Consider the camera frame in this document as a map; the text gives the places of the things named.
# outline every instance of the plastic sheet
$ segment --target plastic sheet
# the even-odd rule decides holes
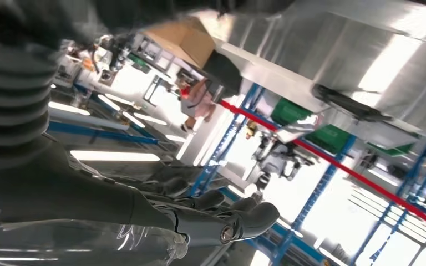
[[[187,253],[172,231],[93,221],[0,223],[0,265],[167,266]]]

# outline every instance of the red rod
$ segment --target red rod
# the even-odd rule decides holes
[[[265,121],[263,119],[260,119],[259,117],[255,116],[254,114],[237,108],[231,104],[229,104],[228,102],[221,100],[220,101],[220,105],[223,106],[224,108],[230,110],[231,112],[235,113],[235,114],[240,114],[245,116],[246,118],[258,123],[261,126],[266,127],[267,129],[271,130],[271,131],[276,131],[278,130],[278,128],[276,126],[274,126],[273,124],[269,123],[268,121]],[[393,193],[385,190],[384,188],[382,188],[381,186],[377,185],[376,183],[368,180],[366,177],[360,175],[359,173],[357,173],[356,171],[342,165],[339,161],[337,161],[336,159],[332,158],[331,156],[325,154],[324,152],[318,150],[317,148],[299,140],[299,139],[295,139],[293,140],[293,143],[295,143],[298,146],[301,146],[303,148],[305,148],[308,151],[311,151],[312,153],[316,154],[317,156],[325,159],[326,161],[328,161],[329,163],[331,163],[331,165],[336,166],[337,168],[343,170],[344,172],[348,173],[349,175],[351,175],[352,177],[354,177],[355,179],[361,181],[362,183],[364,183],[365,185],[371,187],[372,189],[376,190],[377,192],[379,192],[380,194],[382,194],[383,196],[389,198],[391,201],[393,201],[394,203],[403,206],[404,208],[406,208],[408,211],[414,213],[416,216],[420,217],[421,219],[426,221],[426,214],[424,212],[422,212],[419,208],[413,206],[412,204],[410,204],[409,202],[399,198],[398,196],[394,195]]]

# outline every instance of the screw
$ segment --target screw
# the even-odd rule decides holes
[[[229,243],[229,241],[232,239],[233,233],[234,232],[231,226],[226,226],[223,228],[223,231],[221,232],[221,242],[223,244]]]

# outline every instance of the blue beam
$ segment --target blue beam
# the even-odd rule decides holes
[[[422,163],[424,162],[425,158],[426,158],[426,147],[424,148],[422,154],[420,154],[419,158],[417,158],[416,162],[414,163],[414,166],[407,173],[406,177],[404,178],[403,183],[399,186],[398,190],[396,191],[396,196],[400,197],[403,194],[406,187],[408,187],[408,185],[410,183],[412,183],[413,179],[419,175],[420,168],[421,168]],[[368,243],[373,238],[373,236],[376,233],[376,231],[378,230],[379,226],[384,222],[384,219],[386,218],[388,213],[391,211],[391,207],[393,207],[393,206],[394,206],[393,202],[390,202],[388,204],[388,207],[386,207],[386,209],[382,213],[381,217],[376,221],[375,225],[373,226],[371,231],[368,233],[368,235],[365,238],[365,240],[363,241],[362,245],[360,246],[360,248],[358,249],[356,254],[353,256],[353,258],[351,259],[350,265],[355,265],[358,257],[363,253],[363,251],[367,247]]]
[[[253,97],[256,95],[257,89],[259,86],[257,84],[252,85],[252,87],[247,92],[244,101],[241,104],[241,108],[246,108],[250,102],[250,104],[257,104],[258,100]],[[195,183],[190,188],[189,196],[195,196],[200,192],[202,194],[203,191],[207,189],[208,183],[211,182],[213,177],[216,175],[219,169],[219,161],[222,157],[226,155],[229,148],[232,146],[232,143],[237,135],[239,130],[239,126],[236,124],[238,121],[239,115],[235,114],[233,116],[232,122],[226,130],[226,133],[221,138],[220,143],[216,147],[213,155],[211,155],[207,165],[203,168],[198,178],[195,180]],[[244,125],[246,119],[241,123],[240,126]]]
[[[344,145],[340,153],[335,157],[336,160],[341,162],[346,154],[349,152],[350,148],[355,143],[355,140],[357,138],[355,136],[351,136],[347,143]],[[311,193],[310,197],[306,201],[305,206],[301,209],[300,213],[296,217],[295,221],[291,224],[292,230],[290,230],[283,240],[281,241],[280,245],[278,246],[277,250],[273,254],[273,261],[272,265],[279,265],[280,260],[285,255],[286,251],[290,248],[290,245],[296,241],[295,233],[293,231],[299,231],[301,228],[301,225],[303,225],[303,222],[305,218],[308,216],[309,212],[311,211],[312,207],[316,204],[318,198],[322,195],[324,190],[326,189],[327,185],[330,183],[332,177],[337,172],[337,168],[334,165],[330,165],[326,172],[324,173],[323,177],[319,181],[316,188]]]
[[[158,139],[154,139],[150,137],[130,136],[127,134],[120,134],[116,132],[91,129],[89,127],[59,123],[54,121],[51,121],[49,123],[48,131],[70,133],[70,134],[89,136],[89,137],[96,136],[102,139],[111,139],[111,140],[146,143],[146,144],[157,144],[159,141]]]
[[[229,189],[226,187],[220,188],[219,191],[223,193],[227,198],[231,199],[232,201],[236,202],[240,199],[240,197],[234,193],[232,193]],[[283,226],[281,226],[279,223],[275,223],[272,226],[272,230],[275,231],[280,237],[285,237],[286,234],[289,232],[289,230]],[[258,250],[262,251],[264,254],[269,256],[269,258],[272,259],[272,252],[276,249],[276,246],[270,242],[270,240],[258,237],[256,239],[253,239],[254,243],[251,243],[248,241],[250,245],[257,248]],[[303,254],[307,255],[308,257],[314,259],[317,262],[321,262],[324,259],[324,256],[319,253],[317,250],[315,250],[313,247],[310,247],[308,244],[306,244],[303,240],[299,239],[298,237],[294,236],[293,244],[303,252]]]
[[[426,178],[424,179],[424,182],[422,182],[421,186],[417,189],[417,192],[415,193],[415,195],[411,195],[411,196],[408,197],[408,201],[411,202],[411,203],[417,202],[418,197],[420,197],[420,195],[422,194],[422,192],[425,188],[426,188]],[[393,227],[391,228],[391,233],[389,234],[386,241],[384,241],[384,243],[381,245],[381,247],[370,257],[370,259],[372,260],[371,265],[373,265],[373,263],[378,259],[378,256],[381,254],[384,247],[386,247],[386,244],[388,244],[389,240],[394,235],[394,233],[399,229],[399,226],[403,223],[407,214],[409,214],[409,212],[407,211],[407,209],[405,209],[403,214],[399,217],[396,224],[393,225]]]

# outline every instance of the person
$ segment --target person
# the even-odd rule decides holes
[[[197,122],[197,119],[200,117],[203,117],[205,122],[210,122],[211,117],[216,110],[216,105],[212,101],[213,96],[207,90],[205,85],[206,82],[207,79],[203,79],[190,88],[188,94],[186,92],[183,94],[183,97],[187,98],[188,101],[193,104],[192,108],[195,108],[195,117],[189,116],[187,120],[185,120],[185,122],[180,126],[184,132],[192,131]]]

